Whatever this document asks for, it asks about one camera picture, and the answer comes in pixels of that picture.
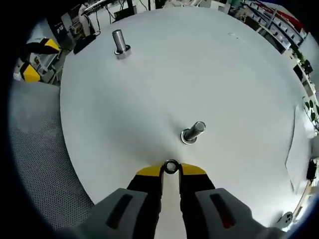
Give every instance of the metal peg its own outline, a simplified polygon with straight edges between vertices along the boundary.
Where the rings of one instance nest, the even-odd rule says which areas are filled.
[[[112,32],[113,39],[116,45],[116,51],[114,52],[118,59],[124,59],[131,54],[131,47],[125,43],[122,31],[117,29]]]
[[[192,128],[184,129],[181,134],[180,138],[181,141],[185,144],[193,144],[196,142],[197,137],[204,133],[206,129],[206,125],[202,121],[196,122]]]

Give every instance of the gray mesh floor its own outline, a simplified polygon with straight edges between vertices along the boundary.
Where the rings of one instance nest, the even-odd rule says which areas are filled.
[[[13,81],[8,112],[13,157],[28,195],[55,230],[83,222],[93,207],[65,146],[59,104],[59,87]]]

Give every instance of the white round table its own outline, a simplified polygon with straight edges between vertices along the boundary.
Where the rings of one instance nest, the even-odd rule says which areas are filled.
[[[132,54],[114,55],[121,29]],[[285,161],[305,91],[279,52],[240,21],[196,7],[128,17],[65,61],[61,119],[74,169],[96,204],[143,167],[203,168],[269,226],[300,199]],[[180,141],[196,121],[206,131]],[[165,175],[156,238],[186,238],[178,178]]]

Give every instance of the chair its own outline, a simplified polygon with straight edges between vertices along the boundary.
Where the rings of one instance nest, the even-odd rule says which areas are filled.
[[[59,87],[12,81],[8,133],[21,181],[55,229],[83,222],[93,203],[69,158],[60,118]]]

